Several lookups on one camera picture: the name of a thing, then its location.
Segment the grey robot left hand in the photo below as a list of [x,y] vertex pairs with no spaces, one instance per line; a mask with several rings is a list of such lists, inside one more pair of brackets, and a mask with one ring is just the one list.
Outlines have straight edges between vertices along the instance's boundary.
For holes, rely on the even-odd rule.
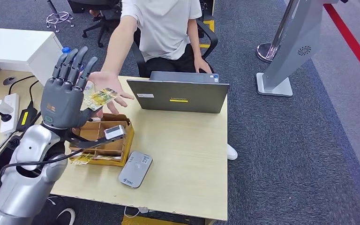
[[81,110],[83,91],[98,60],[97,57],[90,58],[81,72],[87,51],[88,48],[84,46],[59,57],[42,94],[40,111],[45,125],[54,129],[79,128],[97,113],[98,109]]

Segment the person's left hand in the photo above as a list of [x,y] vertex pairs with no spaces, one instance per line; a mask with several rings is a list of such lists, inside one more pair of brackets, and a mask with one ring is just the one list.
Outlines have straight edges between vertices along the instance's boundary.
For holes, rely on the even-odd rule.
[[208,74],[212,73],[210,65],[202,57],[194,58],[194,67],[196,73],[200,73],[201,71]]

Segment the person's right hand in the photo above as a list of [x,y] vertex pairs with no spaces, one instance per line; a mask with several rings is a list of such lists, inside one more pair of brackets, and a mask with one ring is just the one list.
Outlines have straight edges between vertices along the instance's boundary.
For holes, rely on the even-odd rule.
[[95,91],[102,90],[104,88],[110,88],[117,93],[117,97],[113,100],[122,107],[127,107],[125,99],[134,100],[134,96],[126,93],[118,78],[118,73],[100,71],[90,74],[88,80],[94,84]]

